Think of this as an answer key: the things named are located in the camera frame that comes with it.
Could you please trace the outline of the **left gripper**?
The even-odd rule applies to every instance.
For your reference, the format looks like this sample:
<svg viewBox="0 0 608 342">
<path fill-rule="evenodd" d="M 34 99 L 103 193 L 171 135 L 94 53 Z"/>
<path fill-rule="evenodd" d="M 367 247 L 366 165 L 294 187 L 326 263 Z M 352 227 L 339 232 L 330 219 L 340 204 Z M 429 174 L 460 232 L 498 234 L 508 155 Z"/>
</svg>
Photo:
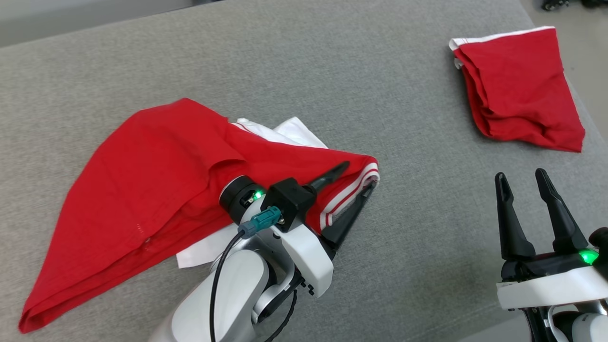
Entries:
<svg viewBox="0 0 608 342">
<path fill-rule="evenodd" d="M 270 297 L 287 290 L 292 284 L 306 282 L 314 296 L 323 295 L 332 283 L 333 263 L 330 251 L 338 251 L 367 203 L 377 181 L 363 187 L 352 204 L 338 219 L 322 230 L 322 237 L 306 223 L 319 193 L 335 183 L 350 166 L 343 161 L 312 182 L 300 185 L 286 178 L 264 189 L 248 176 L 237 177 L 222 190 L 219 203 L 232 221 L 242 224 L 261 212 L 276 208 L 280 217 L 275 225 L 241 238 L 231 249 L 251 250 L 265 258 L 276 272 L 284 273 L 282 282 L 272 285 Z"/>
</svg>

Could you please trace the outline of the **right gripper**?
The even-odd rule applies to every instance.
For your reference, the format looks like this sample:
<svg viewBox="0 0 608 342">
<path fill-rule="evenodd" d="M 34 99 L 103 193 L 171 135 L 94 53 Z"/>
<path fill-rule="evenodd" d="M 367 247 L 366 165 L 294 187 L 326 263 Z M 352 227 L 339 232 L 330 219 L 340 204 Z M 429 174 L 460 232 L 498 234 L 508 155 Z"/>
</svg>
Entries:
<svg viewBox="0 0 608 342">
<path fill-rule="evenodd" d="M 607 255 L 588 247 L 587 239 L 545 169 L 535 171 L 541 199 L 553 227 L 553 250 L 536 256 L 515 212 L 514 195 L 504 173 L 494 178 L 502 281 L 497 296 L 502 309 L 528 309 L 604 300 L 608 296 Z"/>
</svg>

